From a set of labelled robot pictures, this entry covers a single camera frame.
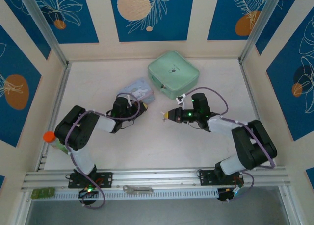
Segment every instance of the gray surface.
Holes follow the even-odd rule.
[[[278,189],[254,188],[229,204],[217,199],[110,200],[100,210],[77,201],[35,201],[27,225],[285,225]]]

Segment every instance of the green storage case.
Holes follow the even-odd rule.
[[[175,99],[193,88],[200,72],[175,51],[169,51],[148,66],[152,83],[166,96]]]

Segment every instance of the metal clip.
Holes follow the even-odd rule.
[[[133,187],[133,186],[123,186],[123,191],[128,194],[151,194],[154,190],[151,187]]]

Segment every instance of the light blue plastic container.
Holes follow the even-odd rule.
[[[139,101],[143,101],[143,103],[147,105],[155,100],[154,91],[144,78],[140,78],[123,89],[120,89],[117,94],[119,93],[132,93]]]

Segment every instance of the plastic bottle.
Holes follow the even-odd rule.
[[[56,138],[53,131],[47,131],[44,134],[44,140],[52,147],[56,149],[60,149],[64,153],[68,154],[68,150],[65,148],[65,146],[60,143],[59,139]]]

